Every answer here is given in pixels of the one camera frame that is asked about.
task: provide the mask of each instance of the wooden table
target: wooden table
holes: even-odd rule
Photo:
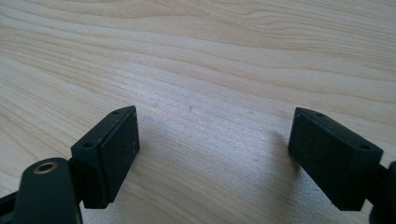
[[[287,145],[301,106],[396,160],[395,36],[390,0],[1,0],[0,196],[136,105],[141,151],[85,223],[368,223]]]

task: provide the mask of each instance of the screw hole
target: screw hole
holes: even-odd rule
[[[93,143],[86,143],[86,144],[84,144],[83,146],[84,146],[84,147],[92,147],[92,146],[93,146]]]
[[[37,175],[43,175],[43,174],[46,174],[48,172],[55,170],[56,167],[58,167],[58,163],[56,163],[54,161],[50,161],[50,162],[46,162],[44,164],[37,166],[35,168],[34,172]]]
[[[363,149],[370,149],[370,147],[366,146],[366,145],[360,145],[360,147],[363,148]]]

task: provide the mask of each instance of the wood grain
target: wood grain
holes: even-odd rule
[[[139,152],[85,223],[368,223],[287,153],[296,106],[396,160],[396,2],[0,1],[0,196],[108,112]]]

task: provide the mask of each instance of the black plastic part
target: black plastic part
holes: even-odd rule
[[[86,208],[113,203],[139,146],[136,108],[115,110],[72,146],[73,166],[85,170],[86,190],[80,193]]]
[[[23,172],[12,223],[81,223],[74,195],[65,159],[39,161]]]
[[[372,182],[367,198],[374,205],[370,223],[396,223],[396,161],[388,170],[381,166]]]
[[[13,192],[0,199],[0,224],[11,223],[16,198],[17,192]]]
[[[289,153],[335,206],[360,211],[383,151],[323,114],[296,108]]]

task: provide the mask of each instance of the light wood surface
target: light wood surface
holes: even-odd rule
[[[0,197],[136,105],[141,151],[85,223],[368,223],[287,152],[296,106],[396,160],[396,2],[0,1]]]

